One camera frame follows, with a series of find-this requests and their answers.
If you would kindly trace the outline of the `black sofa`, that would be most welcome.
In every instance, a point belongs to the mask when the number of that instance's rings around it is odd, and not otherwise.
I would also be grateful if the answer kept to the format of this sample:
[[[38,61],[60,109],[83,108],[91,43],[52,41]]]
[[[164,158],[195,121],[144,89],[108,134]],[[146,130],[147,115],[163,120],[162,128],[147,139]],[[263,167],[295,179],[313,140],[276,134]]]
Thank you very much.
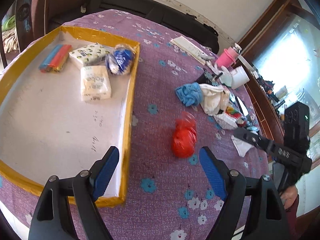
[[[215,54],[219,52],[217,31],[207,24],[200,23],[194,15],[182,13],[153,0],[89,0],[86,5],[88,14],[109,9],[129,12],[158,23],[192,38],[210,48]]]

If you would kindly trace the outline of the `white plastic bag pack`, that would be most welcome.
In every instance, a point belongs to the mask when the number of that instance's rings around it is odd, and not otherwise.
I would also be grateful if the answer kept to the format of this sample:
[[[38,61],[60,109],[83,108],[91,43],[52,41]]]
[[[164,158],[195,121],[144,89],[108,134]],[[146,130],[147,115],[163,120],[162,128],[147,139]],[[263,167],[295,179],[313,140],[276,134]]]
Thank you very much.
[[[214,119],[222,129],[234,130],[238,127],[236,119],[225,112],[214,115]]]

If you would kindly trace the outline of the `blue red sponge pack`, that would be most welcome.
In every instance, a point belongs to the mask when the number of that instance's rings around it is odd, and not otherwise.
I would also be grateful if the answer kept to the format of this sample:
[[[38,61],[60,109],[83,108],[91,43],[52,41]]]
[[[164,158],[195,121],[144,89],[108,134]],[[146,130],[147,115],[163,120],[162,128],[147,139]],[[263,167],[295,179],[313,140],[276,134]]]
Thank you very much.
[[[70,44],[58,44],[48,54],[48,56],[39,65],[39,70],[43,73],[58,73],[61,72],[66,60],[69,57],[69,52],[72,46]]]

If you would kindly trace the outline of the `blue fluffy towel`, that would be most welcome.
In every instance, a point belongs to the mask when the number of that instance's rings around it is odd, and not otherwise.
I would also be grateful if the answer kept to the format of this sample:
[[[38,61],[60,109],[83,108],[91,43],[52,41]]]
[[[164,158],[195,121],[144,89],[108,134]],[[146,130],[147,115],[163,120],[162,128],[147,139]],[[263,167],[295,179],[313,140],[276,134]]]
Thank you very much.
[[[197,82],[177,87],[175,94],[185,107],[198,106],[203,101],[203,93]]]

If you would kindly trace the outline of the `rainbow sponge pack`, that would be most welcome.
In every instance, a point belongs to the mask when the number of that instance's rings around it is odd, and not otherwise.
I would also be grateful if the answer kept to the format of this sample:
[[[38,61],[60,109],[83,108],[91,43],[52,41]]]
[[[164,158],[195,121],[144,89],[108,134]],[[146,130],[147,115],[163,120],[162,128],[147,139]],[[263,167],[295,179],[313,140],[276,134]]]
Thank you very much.
[[[242,117],[242,113],[237,108],[234,108],[232,106],[227,106],[225,113],[235,120],[238,120]]]

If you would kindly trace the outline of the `white folded paper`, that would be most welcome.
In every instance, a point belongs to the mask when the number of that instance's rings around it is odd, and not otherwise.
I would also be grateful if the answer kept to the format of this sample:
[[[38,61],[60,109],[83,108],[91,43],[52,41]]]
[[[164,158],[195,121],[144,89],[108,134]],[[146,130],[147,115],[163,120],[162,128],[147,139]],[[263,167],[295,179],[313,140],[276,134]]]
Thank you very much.
[[[171,39],[170,43],[185,51],[202,65],[205,65],[207,61],[214,59],[213,56],[207,55],[204,51],[183,36]]]

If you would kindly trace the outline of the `red plastic bag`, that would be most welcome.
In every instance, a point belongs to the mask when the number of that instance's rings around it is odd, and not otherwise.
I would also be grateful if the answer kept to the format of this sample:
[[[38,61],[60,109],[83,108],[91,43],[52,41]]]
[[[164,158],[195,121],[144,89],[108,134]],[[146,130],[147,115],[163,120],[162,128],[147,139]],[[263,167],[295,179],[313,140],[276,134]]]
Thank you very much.
[[[176,119],[171,140],[171,150],[175,157],[189,158],[195,152],[197,143],[196,120],[189,112],[182,112]]]

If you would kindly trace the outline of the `beige tissue pack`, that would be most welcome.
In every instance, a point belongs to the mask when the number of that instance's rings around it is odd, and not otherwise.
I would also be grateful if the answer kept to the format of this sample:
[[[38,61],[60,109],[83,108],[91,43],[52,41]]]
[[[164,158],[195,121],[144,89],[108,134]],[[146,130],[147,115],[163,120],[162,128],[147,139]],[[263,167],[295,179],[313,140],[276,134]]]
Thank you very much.
[[[80,69],[81,101],[96,101],[111,98],[112,90],[105,66],[95,65]]]

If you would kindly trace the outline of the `yellow-rimmed white tray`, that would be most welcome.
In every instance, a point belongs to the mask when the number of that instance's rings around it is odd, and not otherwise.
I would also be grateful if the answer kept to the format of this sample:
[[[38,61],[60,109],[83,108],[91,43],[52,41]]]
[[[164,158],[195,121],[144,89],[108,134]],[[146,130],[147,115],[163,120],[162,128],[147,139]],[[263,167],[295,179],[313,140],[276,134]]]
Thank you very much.
[[[84,102],[80,70],[67,61],[59,73],[39,65],[58,44],[78,48],[99,43],[113,48],[140,43],[105,31],[58,27],[39,38],[1,74],[1,176],[39,196],[48,178],[72,177],[89,169],[111,146],[119,150],[112,179],[98,207],[123,204],[129,184],[131,121],[136,64],[123,76],[110,75],[112,95]]]

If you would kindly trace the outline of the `blue Vinda tissue pack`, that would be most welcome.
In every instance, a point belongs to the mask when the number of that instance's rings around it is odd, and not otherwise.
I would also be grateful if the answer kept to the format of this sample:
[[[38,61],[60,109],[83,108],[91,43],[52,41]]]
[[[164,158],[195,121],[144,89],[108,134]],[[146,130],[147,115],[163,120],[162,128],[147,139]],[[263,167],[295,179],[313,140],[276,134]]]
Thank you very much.
[[[131,72],[131,67],[136,53],[128,44],[118,44],[105,58],[107,69],[113,75],[127,75]]]

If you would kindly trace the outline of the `dark wooden chair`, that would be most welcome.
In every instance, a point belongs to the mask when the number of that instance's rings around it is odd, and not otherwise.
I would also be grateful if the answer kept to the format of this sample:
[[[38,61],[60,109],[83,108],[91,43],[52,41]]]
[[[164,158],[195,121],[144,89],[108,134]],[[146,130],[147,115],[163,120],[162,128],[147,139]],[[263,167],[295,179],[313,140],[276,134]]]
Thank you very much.
[[[24,51],[34,40],[33,24],[31,20],[31,2],[32,0],[1,0],[1,17],[4,17],[11,4],[16,4],[15,20],[19,51]],[[43,24],[45,34],[48,29],[48,12],[49,0],[44,0]]]

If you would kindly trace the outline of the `lemon print tissue pack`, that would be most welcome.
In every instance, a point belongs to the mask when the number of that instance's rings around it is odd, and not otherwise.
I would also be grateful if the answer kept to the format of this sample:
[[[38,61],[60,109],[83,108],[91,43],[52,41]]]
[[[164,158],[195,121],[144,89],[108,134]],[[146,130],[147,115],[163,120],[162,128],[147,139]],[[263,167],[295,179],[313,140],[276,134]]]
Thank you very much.
[[[70,61],[78,68],[100,65],[110,51],[99,43],[90,43],[86,46],[69,52]]]

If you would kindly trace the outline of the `pink knit-sleeved bottle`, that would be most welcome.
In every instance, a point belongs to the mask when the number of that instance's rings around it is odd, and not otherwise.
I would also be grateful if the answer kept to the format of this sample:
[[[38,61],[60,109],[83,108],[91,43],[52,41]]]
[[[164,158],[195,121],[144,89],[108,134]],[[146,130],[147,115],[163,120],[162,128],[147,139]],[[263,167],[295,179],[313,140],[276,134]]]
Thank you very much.
[[[238,56],[240,55],[242,48],[237,44],[233,44],[232,46],[224,49],[223,53],[217,58],[215,61],[218,67],[230,67],[231,65],[236,63]]]

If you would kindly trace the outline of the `white cloth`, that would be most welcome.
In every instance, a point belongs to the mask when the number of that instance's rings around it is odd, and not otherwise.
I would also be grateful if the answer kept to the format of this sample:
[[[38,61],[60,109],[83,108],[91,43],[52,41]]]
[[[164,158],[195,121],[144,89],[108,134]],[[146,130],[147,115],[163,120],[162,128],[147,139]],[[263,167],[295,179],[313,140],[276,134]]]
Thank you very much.
[[[214,116],[219,111],[225,111],[230,98],[230,91],[222,86],[212,86],[209,84],[200,84],[200,89],[203,94],[203,100],[200,105],[208,116]]]

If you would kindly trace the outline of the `purple floral bedspread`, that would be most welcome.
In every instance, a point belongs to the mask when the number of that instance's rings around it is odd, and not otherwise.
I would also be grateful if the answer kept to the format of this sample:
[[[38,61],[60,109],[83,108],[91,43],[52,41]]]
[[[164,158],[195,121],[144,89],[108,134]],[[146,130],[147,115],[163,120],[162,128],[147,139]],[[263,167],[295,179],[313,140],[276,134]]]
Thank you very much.
[[[268,171],[266,154],[240,157],[232,132],[221,129],[200,106],[185,107],[175,89],[195,81],[199,63],[170,43],[178,32],[117,10],[90,14],[71,27],[105,31],[140,43],[131,121],[129,184],[123,204],[102,207],[115,239],[205,239],[222,208],[199,163],[199,155],[176,158],[171,149],[175,121],[183,111],[196,120],[196,150],[208,146],[229,168],[258,178]],[[28,228],[38,196],[1,176],[1,203]]]

